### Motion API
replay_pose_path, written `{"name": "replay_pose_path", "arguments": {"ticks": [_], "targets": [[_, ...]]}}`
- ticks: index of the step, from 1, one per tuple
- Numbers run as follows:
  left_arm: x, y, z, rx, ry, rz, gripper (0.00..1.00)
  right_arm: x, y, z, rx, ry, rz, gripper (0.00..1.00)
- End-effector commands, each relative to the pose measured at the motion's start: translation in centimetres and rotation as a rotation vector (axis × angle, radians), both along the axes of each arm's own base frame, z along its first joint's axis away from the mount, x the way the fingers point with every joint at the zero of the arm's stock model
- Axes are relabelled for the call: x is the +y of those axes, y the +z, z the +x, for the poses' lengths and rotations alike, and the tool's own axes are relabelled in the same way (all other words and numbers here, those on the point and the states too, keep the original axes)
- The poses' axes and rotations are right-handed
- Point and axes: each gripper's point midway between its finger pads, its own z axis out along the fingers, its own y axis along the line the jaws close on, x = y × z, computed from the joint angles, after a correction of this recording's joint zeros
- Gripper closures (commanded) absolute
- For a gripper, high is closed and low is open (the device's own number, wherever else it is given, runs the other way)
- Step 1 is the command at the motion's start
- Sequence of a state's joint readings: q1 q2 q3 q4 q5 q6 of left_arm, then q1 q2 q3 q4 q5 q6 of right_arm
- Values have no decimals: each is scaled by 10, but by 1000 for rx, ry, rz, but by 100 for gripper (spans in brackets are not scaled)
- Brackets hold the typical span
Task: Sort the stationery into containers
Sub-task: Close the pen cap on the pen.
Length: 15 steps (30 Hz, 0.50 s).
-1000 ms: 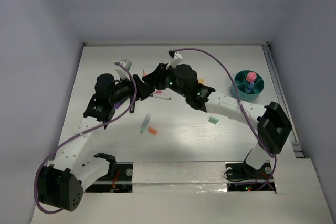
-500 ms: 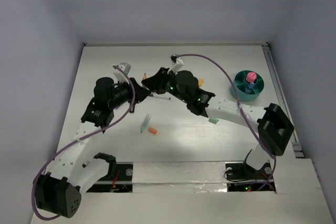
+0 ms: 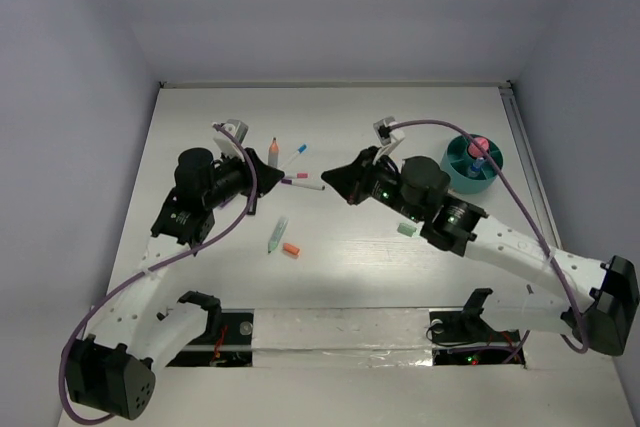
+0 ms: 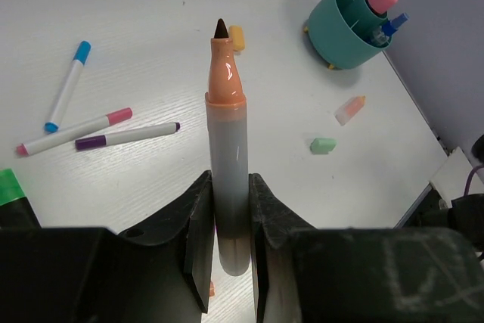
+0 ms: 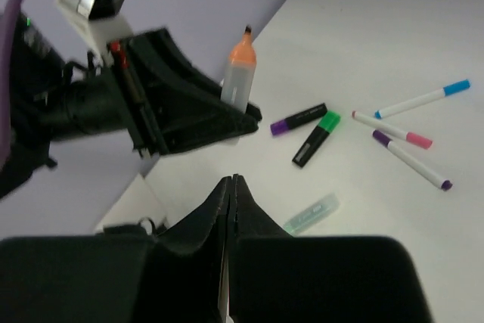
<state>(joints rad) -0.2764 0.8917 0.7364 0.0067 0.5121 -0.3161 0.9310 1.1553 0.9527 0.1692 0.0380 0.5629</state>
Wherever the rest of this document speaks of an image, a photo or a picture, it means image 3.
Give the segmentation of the orange clear highlighter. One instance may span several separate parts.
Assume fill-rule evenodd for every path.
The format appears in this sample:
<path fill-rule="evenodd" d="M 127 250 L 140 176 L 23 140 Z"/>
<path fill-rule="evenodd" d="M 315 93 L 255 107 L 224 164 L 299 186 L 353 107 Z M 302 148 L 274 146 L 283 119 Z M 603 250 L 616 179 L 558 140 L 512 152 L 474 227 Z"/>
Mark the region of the orange clear highlighter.
<path fill-rule="evenodd" d="M 271 141 L 271 144 L 268 150 L 268 165 L 270 167 L 274 167 L 274 168 L 278 167 L 279 153 L 280 153 L 280 148 L 277 142 L 277 138 L 274 137 Z"/>

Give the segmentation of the orange highlighter cap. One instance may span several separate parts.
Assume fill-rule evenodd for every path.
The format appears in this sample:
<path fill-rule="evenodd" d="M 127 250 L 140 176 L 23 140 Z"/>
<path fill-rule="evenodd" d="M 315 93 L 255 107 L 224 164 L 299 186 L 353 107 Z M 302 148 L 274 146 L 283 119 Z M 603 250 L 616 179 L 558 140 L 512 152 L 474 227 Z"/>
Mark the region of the orange highlighter cap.
<path fill-rule="evenodd" d="M 293 257 L 298 257 L 300 255 L 300 249 L 290 243 L 284 243 L 282 245 L 282 249 L 285 253 L 287 253 L 288 255 L 291 255 Z"/>

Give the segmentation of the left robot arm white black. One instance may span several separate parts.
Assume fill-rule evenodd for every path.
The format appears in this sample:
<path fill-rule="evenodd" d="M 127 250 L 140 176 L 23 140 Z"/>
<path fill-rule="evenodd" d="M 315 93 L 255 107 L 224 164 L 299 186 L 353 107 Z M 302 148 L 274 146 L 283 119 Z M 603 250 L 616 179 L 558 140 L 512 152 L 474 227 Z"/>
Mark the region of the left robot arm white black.
<path fill-rule="evenodd" d="M 150 403 L 156 378 L 191 341 L 217 340 L 220 301 L 190 281 L 187 259 L 212 245 L 215 209 L 238 195 L 249 202 L 283 178 L 246 148 L 220 159 L 205 148 L 182 152 L 174 186 L 151 227 L 146 250 L 129 279 L 99 301 L 62 352 L 59 394 L 66 414 L 84 426 L 79 404 L 109 420 L 137 419 Z"/>

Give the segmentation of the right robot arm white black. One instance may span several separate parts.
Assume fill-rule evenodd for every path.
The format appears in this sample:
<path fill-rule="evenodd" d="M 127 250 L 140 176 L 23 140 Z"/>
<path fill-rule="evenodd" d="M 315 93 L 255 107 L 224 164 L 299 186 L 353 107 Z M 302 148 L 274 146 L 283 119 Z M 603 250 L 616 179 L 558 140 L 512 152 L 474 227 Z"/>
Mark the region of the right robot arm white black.
<path fill-rule="evenodd" d="M 630 261 L 544 249 L 538 240 L 451 195 L 449 176 L 428 157 L 410 157 L 395 167 L 369 147 L 321 178 L 350 205 L 374 199 L 420 224 L 421 237 L 437 249 L 524 280 L 523 288 L 506 297 L 494 287 L 479 287 L 463 307 L 435 312 L 434 342 L 452 347 L 484 343 L 501 331 L 539 331 L 572 336 L 600 354 L 623 354 L 639 307 Z"/>

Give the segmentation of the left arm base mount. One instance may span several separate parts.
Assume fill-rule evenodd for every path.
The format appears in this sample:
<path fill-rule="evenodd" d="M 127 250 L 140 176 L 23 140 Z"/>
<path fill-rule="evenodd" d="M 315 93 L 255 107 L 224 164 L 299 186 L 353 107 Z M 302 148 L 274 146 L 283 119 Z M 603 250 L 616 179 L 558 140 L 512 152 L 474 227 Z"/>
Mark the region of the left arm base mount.
<path fill-rule="evenodd" d="M 224 310 L 219 299 L 189 291 L 180 303 L 207 313 L 204 332 L 168 363 L 169 367 L 250 367 L 253 349 L 253 310 Z"/>

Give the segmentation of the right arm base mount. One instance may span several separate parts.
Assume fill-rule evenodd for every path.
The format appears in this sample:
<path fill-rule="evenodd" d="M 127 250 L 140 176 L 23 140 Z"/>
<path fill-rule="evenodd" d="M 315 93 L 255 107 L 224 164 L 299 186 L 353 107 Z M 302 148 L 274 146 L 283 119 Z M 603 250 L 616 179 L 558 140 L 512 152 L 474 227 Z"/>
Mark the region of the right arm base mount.
<path fill-rule="evenodd" d="M 520 332 L 494 330 L 481 318 L 492 293 L 478 288 L 462 307 L 429 314 L 425 337 L 436 366 L 526 365 Z"/>

